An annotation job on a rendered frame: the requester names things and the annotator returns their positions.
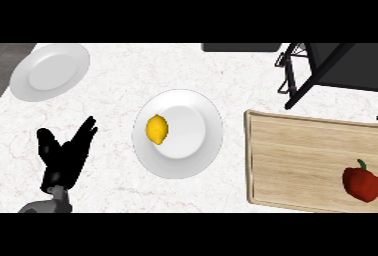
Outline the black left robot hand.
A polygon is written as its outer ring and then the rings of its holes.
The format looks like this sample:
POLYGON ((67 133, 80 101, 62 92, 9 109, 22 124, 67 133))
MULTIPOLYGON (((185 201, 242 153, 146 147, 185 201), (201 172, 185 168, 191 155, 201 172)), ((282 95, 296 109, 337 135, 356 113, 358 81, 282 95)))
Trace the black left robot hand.
POLYGON ((56 185, 70 190, 80 177, 89 157, 90 144, 98 132, 96 120, 89 117, 71 140, 59 144, 48 128, 37 130, 39 155, 46 164, 40 189, 50 194, 56 185))

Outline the yellow lemon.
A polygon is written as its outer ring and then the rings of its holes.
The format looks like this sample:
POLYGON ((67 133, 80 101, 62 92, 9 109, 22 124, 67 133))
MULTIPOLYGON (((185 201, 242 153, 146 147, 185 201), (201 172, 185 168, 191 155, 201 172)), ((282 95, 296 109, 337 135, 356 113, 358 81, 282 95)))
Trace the yellow lemon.
POLYGON ((161 145, 169 134, 169 123, 163 116, 155 115, 148 120, 145 131, 146 131, 148 139, 157 145, 161 145))

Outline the white round plate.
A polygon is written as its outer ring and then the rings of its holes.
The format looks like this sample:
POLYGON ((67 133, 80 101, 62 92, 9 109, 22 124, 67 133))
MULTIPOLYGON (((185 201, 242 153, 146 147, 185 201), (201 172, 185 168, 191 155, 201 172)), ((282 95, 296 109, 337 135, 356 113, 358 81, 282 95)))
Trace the white round plate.
POLYGON ((90 67, 90 53, 77 43, 55 43, 34 50, 11 75, 11 92, 27 102, 62 95, 83 80, 90 67))
POLYGON ((197 175, 216 159, 223 143, 223 122, 216 105, 192 90, 163 92, 139 112, 132 138, 138 159, 152 174, 167 179, 197 175), (155 115, 169 124, 161 145, 148 139, 145 131, 155 115))

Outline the dark grey flat appliance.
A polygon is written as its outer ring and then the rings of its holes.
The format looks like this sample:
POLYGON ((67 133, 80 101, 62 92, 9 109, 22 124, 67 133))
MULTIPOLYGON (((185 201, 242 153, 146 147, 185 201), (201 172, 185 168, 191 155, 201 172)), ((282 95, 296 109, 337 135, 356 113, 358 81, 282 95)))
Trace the dark grey flat appliance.
POLYGON ((276 52, 281 43, 204 43, 206 52, 276 52))

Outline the pale wooden cutting board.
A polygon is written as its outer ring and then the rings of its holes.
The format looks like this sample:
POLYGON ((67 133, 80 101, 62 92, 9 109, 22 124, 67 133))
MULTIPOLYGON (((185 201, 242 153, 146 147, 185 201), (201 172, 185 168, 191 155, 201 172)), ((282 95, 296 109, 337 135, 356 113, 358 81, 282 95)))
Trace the pale wooden cutting board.
POLYGON ((361 163, 378 175, 378 124, 248 110, 244 114, 247 198, 313 212, 378 212, 353 198, 343 172, 361 163))

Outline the red bell pepper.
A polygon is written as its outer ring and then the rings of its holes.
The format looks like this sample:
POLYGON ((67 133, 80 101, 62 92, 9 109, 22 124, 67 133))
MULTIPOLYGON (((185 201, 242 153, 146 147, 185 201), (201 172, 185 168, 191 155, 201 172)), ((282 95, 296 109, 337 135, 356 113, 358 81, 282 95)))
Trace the red bell pepper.
POLYGON ((347 194, 365 203, 378 198, 378 176, 368 170, 366 163, 358 160, 359 168, 346 168, 343 172, 343 186, 347 194))

